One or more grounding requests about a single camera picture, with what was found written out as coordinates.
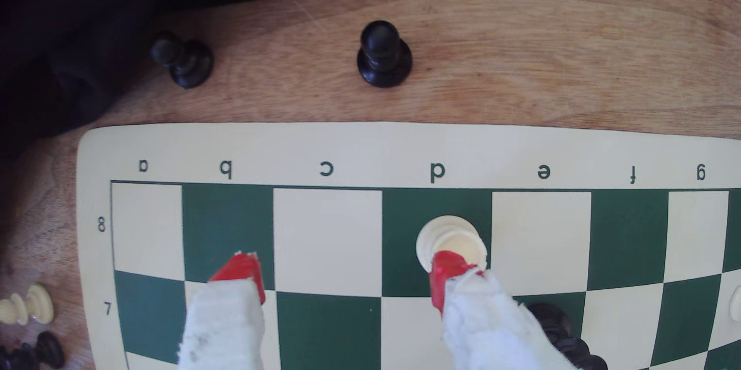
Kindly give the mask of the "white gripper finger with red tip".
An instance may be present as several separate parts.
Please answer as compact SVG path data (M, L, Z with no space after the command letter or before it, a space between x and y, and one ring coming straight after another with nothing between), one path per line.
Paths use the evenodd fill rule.
M178 369L263 369L264 301L257 253L236 252L191 300Z
M431 301L454 369L576 369L541 324L484 270L456 252L433 255Z

